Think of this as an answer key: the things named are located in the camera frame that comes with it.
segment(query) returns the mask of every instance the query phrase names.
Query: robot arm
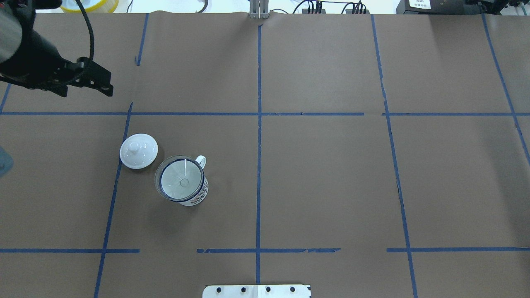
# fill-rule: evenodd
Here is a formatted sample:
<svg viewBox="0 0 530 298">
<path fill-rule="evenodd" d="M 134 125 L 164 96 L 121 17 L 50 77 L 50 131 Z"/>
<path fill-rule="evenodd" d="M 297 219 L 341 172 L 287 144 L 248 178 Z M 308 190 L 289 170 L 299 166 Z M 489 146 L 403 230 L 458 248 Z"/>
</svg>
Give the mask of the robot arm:
<svg viewBox="0 0 530 298">
<path fill-rule="evenodd" d="M 95 63 L 94 38 L 80 0 L 91 37 L 90 57 L 73 63 L 33 30 L 37 9 L 58 8 L 62 0 L 0 0 L 0 81 L 28 89 L 49 90 L 65 97 L 68 85 L 89 87 L 112 96 L 111 74 Z"/>
</svg>

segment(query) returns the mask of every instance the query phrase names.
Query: blue tape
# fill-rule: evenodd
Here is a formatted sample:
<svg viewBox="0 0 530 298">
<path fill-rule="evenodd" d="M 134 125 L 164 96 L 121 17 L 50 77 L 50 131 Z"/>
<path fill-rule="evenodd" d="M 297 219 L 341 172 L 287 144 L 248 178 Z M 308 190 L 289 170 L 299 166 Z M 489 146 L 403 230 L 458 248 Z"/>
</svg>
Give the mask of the blue tape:
<svg viewBox="0 0 530 298">
<path fill-rule="evenodd" d="M 495 68 L 497 68 L 497 73 L 499 74 L 500 82 L 502 84 L 502 88 L 504 89 L 506 100 L 508 100 L 508 105 L 510 106 L 510 111 L 514 118 L 515 127 L 517 128 L 517 133 L 519 134 L 519 139 L 521 140 L 521 144 L 523 145 L 523 150 L 526 155 L 526 161 L 528 162 L 528 165 L 530 165 L 530 154 L 528 153 L 528 148 L 526 146 L 525 138 L 523 137 L 523 132 L 521 132 L 521 127 L 519 125 L 519 121 L 517 120 L 517 115 L 515 113 L 514 105 L 511 102 L 510 94 L 508 93 L 506 82 L 504 81 L 504 76 L 502 75 L 502 71 L 500 70 L 499 62 L 497 61 L 497 55 L 495 55 L 495 50 L 493 48 L 493 43 L 491 42 L 490 32 L 488 30 L 488 24 L 486 22 L 486 17 L 484 14 L 482 14 L 482 23 L 484 24 L 484 31 L 486 33 L 486 38 L 488 39 L 488 44 L 490 46 L 491 56 L 493 57 L 493 62 L 495 63 Z"/>
<path fill-rule="evenodd" d="M 101 249 L 76 248 L 3 248 L 2 253 L 101 253 Z"/>
<path fill-rule="evenodd" d="M 261 283 L 260 253 L 261 253 L 261 26 L 258 26 L 258 173 L 256 199 L 256 284 Z"/>
<path fill-rule="evenodd" d="M 144 51 L 144 42 L 145 42 L 145 32 L 147 31 L 147 21 L 149 20 L 149 14 L 145 14 L 145 21 L 144 21 L 144 32 L 142 33 L 142 41 L 140 42 L 140 51 L 138 52 L 138 57 L 134 57 L 134 61 L 136 62 L 136 65 L 139 66 L 140 62 L 142 62 L 142 52 Z"/>
<path fill-rule="evenodd" d="M 388 113 L 390 116 L 512 116 L 511 113 Z"/>
<path fill-rule="evenodd" d="M 256 253 L 255 248 L 207 248 L 198 249 L 197 253 Z"/>
<path fill-rule="evenodd" d="M 375 53 L 377 56 L 377 66 L 379 68 L 379 79 L 381 81 L 381 92 L 383 93 L 383 99 L 385 104 L 385 114 L 386 114 L 386 125 L 388 127 L 388 136 L 390 137 L 390 147 L 392 149 L 392 160 L 394 162 L 394 172 L 396 176 L 396 185 L 397 185 L 397 193 L 399 196 L 399 201 L 401 205 L 401 220 L 403 222 L 403 233 L 405 235 L 405 244 L 407 246 L 407 256 L 409 260 L 409 271 L 410 271 L 410 280 L 412 283 L 412 294 L 414 298 L 418 298 L 418 290 L 416 287 L 416 275 L 414 274 L 414 265 L 412 263 L 412 253 L 410 251 L 410 239 L 409 239 L 409 228 L 407 226 L 407 216 L 405 214 L 405 204 L 403 202 L 403 192 L 401 190 L 401 181 L 399 176 L 399 168 L 398 168 L 398 159 L 396 157 L 396 151 L 394 146 L 394 136 L 392 135 L 392 125 L 390 123 L 390 112 L 388 110 L 388 102 L 386 99 L 386 92 L 385 87 L 383 85 L 383 68 L 381 65 L 381 57 L 379 55 L 379 44 L 377 42 L 377 32 L 375 29 L 375 19 L 374 15 L 370 15 L 372 18 L 372 31 L 374 33 L 374 44 L 375 44 Z"/>
<path fill-rule="evenodd" d="M 7 101 L 7 96 L 9 95 L 10 89 L 11 84 L 8 84 L 4 92 L 4 97 L 2 98 L 2 104 L 0 104 L 0 115 L 2 115 L 2 112 L 4 111 L 5 102 Z"/>
<path fill-rule="evenodd" d="M 320 113 L 320 112 L 267 112 L 263 116 L 364 116 L 364 113 Z"/>
<path fill-rule="evenodd" d="M 108 249 L 105 253 L 140 253 L 139 249 L 120 249 L 120 248 L 114 248 L 114 249 Z"/>
<path fill-rule="evenodd" d="M 134 112 L 133 116 L 257 116 L 252 112 Z"/>
<path fill-rule="evenodd" d="M 123 140 L 122 143 L 127 138 L 127 133 L 129 132 L 129 122 L 131 119 L 131 113 L 133 110 L 133 103 L 129 106 L 129 111 L 127 112 L 127 121 L 125 122 L 125 129 L 123 130 Z M 110 225 L 112 223 L 112 215 L 114 214 L 114 204 L 116 203 L 116 194 L 118 192 L 118 180 L 120 178 L 120 172 L 121 172 L 121 160 L 118 158 L 118 168 L 116 169 L 116 178 L 114 180 L 114 189 L 112 191 L 112 199 L 110 201 L 110 209 L 109 209 L 109 217 L 107 219 L 107 228 L 105 229 L 105 238 L 103 239 L 103 249 L 101 252 L 101 258 L 100 258 L 100 266 L 98 270 L 98 278 L 96 280 L 96 287 L 94 290 L 94 298 L 97 298 L 99 295 L 99 288 L 101 284 L 101 276 L 103 274 L 103 265 L 105 263 L 105 254 L 107 252 L 107 244 L 109 242 L 109 234 L 110 234 Z"/>
<path fill-rule="evenodd" d="M 101 253 L 102 249 L 82 248 L 1 248 L 0 253 Z M 139 249 L 108 249 L 107 253 L 140 253 Z"/>
<path fill-rule="evenodd" d="M 263 253 L 335 253 L 340 248 L 262 248 Z"/>
<path fill-rule="evenodd" d="M 126 112 L 4 112 L 3 115 L 24 116 L 125 116 Z"/>
<path fill-rule="evenodd" d="M 197 253 L 255 253 L 255 248 L 207 248 Z M 335 253 L 340 248 L 260 248 L 260 253 Z"/>
<path fill-rule="evenodd" d="M 386 252 L 407 252 L 407 248 L 387 248 Z M 410 248 L 411 252 L 530 251 L 530 247 L 429 247 Z"/>
</svg>

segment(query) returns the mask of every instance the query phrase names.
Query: metal bracket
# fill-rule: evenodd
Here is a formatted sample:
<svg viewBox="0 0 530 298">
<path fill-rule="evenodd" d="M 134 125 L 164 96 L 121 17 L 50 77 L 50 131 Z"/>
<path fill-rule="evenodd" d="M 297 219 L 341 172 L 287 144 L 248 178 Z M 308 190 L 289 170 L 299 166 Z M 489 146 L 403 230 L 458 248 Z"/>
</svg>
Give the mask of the metal bracket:
<svg viewBox="0 0 530 298">
<path fill-rule="evenodd" d="M 251 19 L 268 19 L 269 18 L 269 0 L 250 0 Z"/>
<path fill-rule="evenodd" d="M 311 298 L 310 285 L 207 286 L 202 298 Z"/>
</svg>

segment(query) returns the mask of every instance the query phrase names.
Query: white lid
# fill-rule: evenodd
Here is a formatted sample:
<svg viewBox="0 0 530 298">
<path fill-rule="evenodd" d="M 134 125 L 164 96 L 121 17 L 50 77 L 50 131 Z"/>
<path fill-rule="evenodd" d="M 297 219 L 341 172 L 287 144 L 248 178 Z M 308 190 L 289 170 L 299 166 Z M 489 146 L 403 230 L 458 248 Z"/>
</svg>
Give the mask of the white lid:
<svg viewBox="0 0 530 298">
<path fill-rule="evenodd" d="M 162 172 L 162 190 L 176 200 L 194 195 L 202 185 L 202 171 L 196 163 L 188 159 L 178 159 Z"/>
<path fill-rule="evenodd" d="M 152 136 L 132 135 L 121 144 L 121 162 L 131 169 L 142 169 L 150 165 L 158 154 L 158 144 Z"/>
<path fill-rule="evenodd" d="M 81 4 L 83 4 L 85 10 L 87 8 L 100 4 L 101 2 L 106 2 L 106 0 L 81 0 Z M 79 6 L 77 5 L 77 2 L 75 2 L 75 0 L 63 0 L 63 4 L 61 4 L 61 6 L 69 10 L 79 10 Z"/>
</svg>

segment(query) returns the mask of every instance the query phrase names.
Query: mug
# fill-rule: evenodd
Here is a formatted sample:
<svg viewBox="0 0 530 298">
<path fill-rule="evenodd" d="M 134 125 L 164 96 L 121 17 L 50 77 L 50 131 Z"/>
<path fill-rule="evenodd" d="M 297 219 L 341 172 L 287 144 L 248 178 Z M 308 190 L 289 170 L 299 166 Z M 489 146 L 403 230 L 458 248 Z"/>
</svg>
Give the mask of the mug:
<svg viewBox="0 0 530 298">
<path fill-rule="evenodd" d="M 156 190 L 166 199 L 184 206 L 194 206 L 208 194 L 204 176 L 206 157 L 196 159 L 175 155 L 163 161 L 155 173 Z"/>
</svg>

